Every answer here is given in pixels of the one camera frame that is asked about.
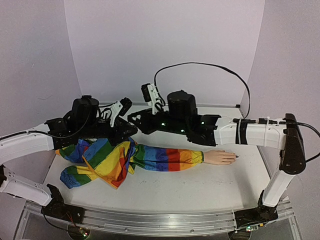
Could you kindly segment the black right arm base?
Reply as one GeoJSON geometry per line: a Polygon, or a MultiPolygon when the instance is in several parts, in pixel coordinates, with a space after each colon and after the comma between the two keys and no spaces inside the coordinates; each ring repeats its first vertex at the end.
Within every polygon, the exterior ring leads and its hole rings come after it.
{"type": "Polygon", "coordinates": [[[257,207],[237,210],[234,212],[234,220],[237,230],[242,230],[249,226],[266,224],[278,219],[278,205],[274,207],[263,205],[263,194],[264,190],[260,194],[257,207]]]}

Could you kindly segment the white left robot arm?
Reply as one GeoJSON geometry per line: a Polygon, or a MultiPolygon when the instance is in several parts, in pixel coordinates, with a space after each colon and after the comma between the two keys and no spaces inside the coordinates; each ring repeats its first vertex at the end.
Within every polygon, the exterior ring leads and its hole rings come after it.
{"type": "Polygon", "coordinates": [[[75,145],[80,139],[109,140],[112,146],[123,142],[137,133],[137,128],[123,119],[132,106],[125,97],[112,104],[100,106],[97,99],[83,95],[73,101],[72,108],[63,117],[47,120],[27,130],[0,138],[0,191],[47,206],[56,218],[64,218],[67,206],[54,198],[53,186],[45,186],[23,175],[21,170],[12,169],[10,162],[32,161],[44,152],[75,145]]]}

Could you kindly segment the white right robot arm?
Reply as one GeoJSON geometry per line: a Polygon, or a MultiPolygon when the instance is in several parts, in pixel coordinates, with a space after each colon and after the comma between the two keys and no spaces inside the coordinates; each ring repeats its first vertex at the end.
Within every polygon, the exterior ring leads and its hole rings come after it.
{"type": "Polygon", "coordinates": [[[149,94],[148,105],[128,114],[139,130],[139,138],[166,147],[197,149],[257,148],[278,153],[278,167],[261,196],[266,207],[275,207],[293,178],[306,168],[304,141],[296,117],[246,118],[237,108],[196,105],[193,95],[177,91],[168,95],[168,106],[157,108],[149,94]]]}

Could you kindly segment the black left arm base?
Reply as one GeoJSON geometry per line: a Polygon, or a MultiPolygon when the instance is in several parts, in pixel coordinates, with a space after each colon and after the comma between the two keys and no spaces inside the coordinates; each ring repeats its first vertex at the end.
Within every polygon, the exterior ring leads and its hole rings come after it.
{"type": "Polygon", "coordinates": [[[51,200],[41,209],[41,213],[55,219],[81,224],[84,219],[85,209],[83,207],[66,204],[59,189],[51,184],[46,185],[50,190],[51,200]]]}

